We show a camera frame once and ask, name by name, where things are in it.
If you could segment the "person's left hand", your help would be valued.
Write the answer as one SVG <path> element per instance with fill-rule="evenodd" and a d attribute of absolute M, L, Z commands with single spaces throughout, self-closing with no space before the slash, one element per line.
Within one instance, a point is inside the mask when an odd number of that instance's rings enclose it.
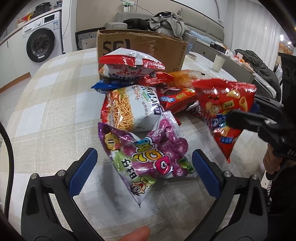
<path fill-rule="evenodd" d="M 119 241 L 147 241 L 149 239 L 150 229 L 148 226 L 137 228 L 131 233 L 122 236 Z"/>

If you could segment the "person's right hand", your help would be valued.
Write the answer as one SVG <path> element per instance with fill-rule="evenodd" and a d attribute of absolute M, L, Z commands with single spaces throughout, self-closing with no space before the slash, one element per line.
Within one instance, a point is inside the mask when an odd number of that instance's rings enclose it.
<path fill-rule="evenodd" d="M 267 144 L 267 151 L 263 158 L 263 165 L 266 172 L 270 175 L 280 170 L 280 164 L 282 158 L 273 155 L 273 147 L 271 144 Z"/>

